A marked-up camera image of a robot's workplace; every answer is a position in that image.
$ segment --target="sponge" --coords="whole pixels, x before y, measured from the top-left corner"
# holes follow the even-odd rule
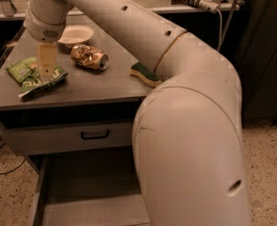
[[[138,77],[146,85],[153,88],[159,86],[162,83],[162,81],[154,73],[150,72],[140,62],[134,64],[131,67],[130,74]]]

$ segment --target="can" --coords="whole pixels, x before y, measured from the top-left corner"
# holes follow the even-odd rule
[[[78,65],[93,70],[104,71],[108,65],[108,55],[86,44],[76,44],[71,51],[71,58]]]

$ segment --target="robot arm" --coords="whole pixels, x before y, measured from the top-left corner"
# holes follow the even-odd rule
[[[252,225],[233,65],[194,35],[129,0],[30,0],[37,40],[59,40],[77,7],[165,82],[133,127],[138,179],[153,226]]]

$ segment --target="desk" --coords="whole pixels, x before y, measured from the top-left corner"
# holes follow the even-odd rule
[[[151,91],[130,67],[137,60],[84,15],[68,16],[67,25],[94,30],[89,44],[109,56],[103,72],[74,65],[70,51],[57,45],[57,64],[68,76],[53,89],[20,99],[20,86],[7,73],[10,63],[32,57],[40,43],[27,30],[0,70],[0,137],[23,156],[131,145],[132,119]]]

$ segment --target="gray tabletop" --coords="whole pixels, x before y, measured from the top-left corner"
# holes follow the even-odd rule
[[[84,15],[68,16],[67,25],[71,24],[85,24],[93,29],[89,45],[109,56],[108,68],[103,72],[79,68],[71,61],[70,51],[57,43],[57,64],[68,73],[67,77],[53,89],[21,99],[18,97],[21,87],[5,68],[35,56],[40,42],[32,39],[26,30],[0,70],[0,110],[131,101],[145,97],[152,90],[130,75],[131,66],[138,60],[98,25]]]

